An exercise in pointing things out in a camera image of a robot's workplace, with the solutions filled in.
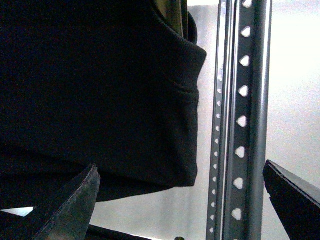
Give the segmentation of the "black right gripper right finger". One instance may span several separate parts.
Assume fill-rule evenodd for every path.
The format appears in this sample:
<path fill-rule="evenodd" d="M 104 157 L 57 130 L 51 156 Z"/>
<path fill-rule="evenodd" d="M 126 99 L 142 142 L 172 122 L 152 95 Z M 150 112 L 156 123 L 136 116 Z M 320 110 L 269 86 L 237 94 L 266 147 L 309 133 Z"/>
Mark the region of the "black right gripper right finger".
<path fill-rule="evenodd" d="M 264 185 L 291 240 L 320 238 L 320 189 L 271 160 L 263 168 Z"/>

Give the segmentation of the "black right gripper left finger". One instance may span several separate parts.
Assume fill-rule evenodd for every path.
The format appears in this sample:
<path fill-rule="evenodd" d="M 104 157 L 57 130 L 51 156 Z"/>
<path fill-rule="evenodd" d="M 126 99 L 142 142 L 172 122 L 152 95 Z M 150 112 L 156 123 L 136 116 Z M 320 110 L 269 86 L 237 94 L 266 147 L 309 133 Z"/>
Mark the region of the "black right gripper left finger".
<path fill-rule="evenodd" d="M 26 240 L 84 240 L 96 205 L 101 177 L 89 165 L 27 217 Z"/>

